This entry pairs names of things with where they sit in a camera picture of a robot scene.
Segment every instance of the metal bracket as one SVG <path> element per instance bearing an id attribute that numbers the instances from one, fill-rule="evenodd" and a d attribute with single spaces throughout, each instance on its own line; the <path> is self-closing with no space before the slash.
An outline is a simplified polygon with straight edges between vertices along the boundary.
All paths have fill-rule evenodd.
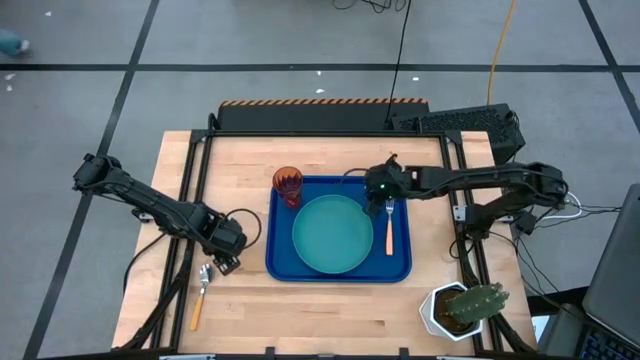
<path id="1" fill-rule="evenodd" d="M 189 138 L 189 143 L 197 144 L 201 141 L 204 141 L 204 139 L 208 135 L 209 135 L 209 130 L 204 130 L 204 129 L 191 130 L 191 138 Z"/>
<path id="2" fill-rule="evenodd" d="M 438 360 L 489 360 L 485 358 L 463 357 L 463 356 L 436 356 Z"/>
<path id="3" fill-rule="evenodd" d="M 151 220 L 153 220 L 153 216 L 151 216 L 151 214 L 147 214 L 146 212 L 138 208 L 131 209 L 131 215 L 133 215 L 136 219 L 140 220 L 140 222 L 143 224 L 147 224 Z"/>
<path id="4" fill-rule="evenodd" d="M 497 221 L 510 224 L 513 222 L 513 219 L 514 219 L 513 215 L 507 215 L 507 216 L 501 217 Z"/>
<path id="5" fill-rule="evenodd" d="M 216 354 L 160 356 L 159 360 L 215 360 Z"/>
<path id="6" fill-rule="evenodd" d="M 276 348 L 273 346 L 267 346 L 264 349 L 265 360 L 276 360 Z"/>
<path id="7" fill-rule="evenodd" d="M 445 130 L 444 136 L 456 145 L 462 145 L 462 133 L 459 130 Z"/>
<path id="8" fill-rule="evenodd" d="M 411 358 L 411 356 L 409 356 L 409 348 L 400 348 L 400 353 L 398 355 L 400 360 L 409 360 Z"/>
<path id="9" fill-rule="evenodd" d="M 453 206 L 453 220 L 455 222 L 464 222 L 467 219 L 467 206 L 455 205 Z"/>
<path id="10" fill-rule="evenodd" d="M 218 121 L 218 119 L 216 119 L 216 116 L 213 113 L 209 113 L 209 130 L 221 130 L 222 129 L 222 125 L 220 124 L 220 121 Z"/>

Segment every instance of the red cup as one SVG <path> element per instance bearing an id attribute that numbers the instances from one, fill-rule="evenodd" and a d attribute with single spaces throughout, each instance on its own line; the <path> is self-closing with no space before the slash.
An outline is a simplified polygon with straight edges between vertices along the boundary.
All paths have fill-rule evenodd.
<path id="1" fill-rule="evenodd" d="M 285 166 L 273 174 L 273 187 L 276 189 L 287 207 L 297 209 L 302 203 L 302 173 L 300 170 Z"/>

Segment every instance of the yellow cable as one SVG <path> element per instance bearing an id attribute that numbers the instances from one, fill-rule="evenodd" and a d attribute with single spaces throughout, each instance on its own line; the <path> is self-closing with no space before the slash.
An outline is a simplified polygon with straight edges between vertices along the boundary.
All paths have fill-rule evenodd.
<path id="1" fill-rule="evenodd" d="M 507 20 L 504 21 L 504 28 L 502 28 L 502 35 L 500 35 L 500 42 L 498 43 L 498 48 L 496 49 L 496 53 L 493 55 L 493 62 L 491 63 L 491 72 L 489 73 L 489 89 L 487 90 L 487 105 L 491 105 L 491 89 L 493 88 L 493 73 L 496 70 L 496 64 L 498 63 L 498 57 L 500 56 L 500 49 L 502 48 L 504 37 L 507 35 L 507 30 L 509 30 L 511 15 L 513 14 L 513 9 L 515 7 L 516 7 L 516 0 L 511 0 L 511 7 L 509 7 Z"/>

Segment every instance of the teal plate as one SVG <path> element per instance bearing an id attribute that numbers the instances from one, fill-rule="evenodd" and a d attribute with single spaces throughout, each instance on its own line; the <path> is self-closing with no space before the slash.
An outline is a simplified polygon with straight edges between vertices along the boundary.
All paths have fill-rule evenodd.
<path id="1" fill-rule="evenodd" d="M 340 195 L 313 199 L 293 222 L 293 246 L 312 269 L 341 274 L 366 259 L 373 244 L 371 219 L 357 202 Z"/>

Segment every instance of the keyboard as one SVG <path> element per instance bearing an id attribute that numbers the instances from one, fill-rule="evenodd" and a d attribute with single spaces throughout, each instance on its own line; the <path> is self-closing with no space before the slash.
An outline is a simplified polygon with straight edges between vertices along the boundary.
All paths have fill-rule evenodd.
<path id="1" fill-rule="evenodd" d="M 581 359 L 640 360 L 640 352 L 599 329 L 589 329 L 580 351 Z"/>

